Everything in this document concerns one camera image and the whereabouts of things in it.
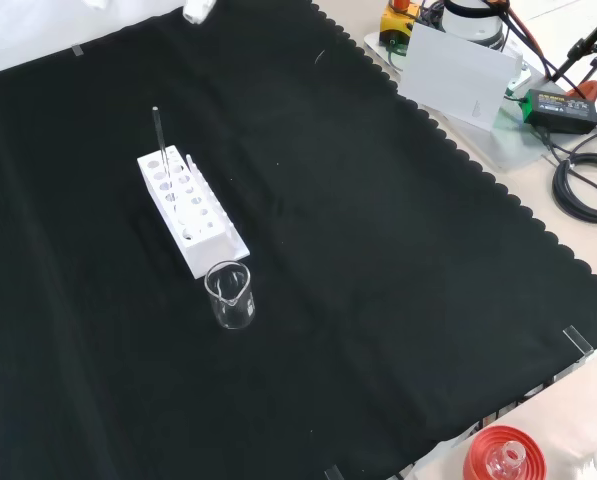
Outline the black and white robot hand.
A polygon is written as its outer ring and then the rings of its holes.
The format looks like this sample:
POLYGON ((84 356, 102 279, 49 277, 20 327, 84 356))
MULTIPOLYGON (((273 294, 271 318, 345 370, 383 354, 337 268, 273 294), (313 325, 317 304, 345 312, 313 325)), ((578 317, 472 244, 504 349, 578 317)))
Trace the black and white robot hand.
POLYGON ((215 3, 215 0, 186 0, 182 15, 191 24, 202 24, 213 10, 215 3))

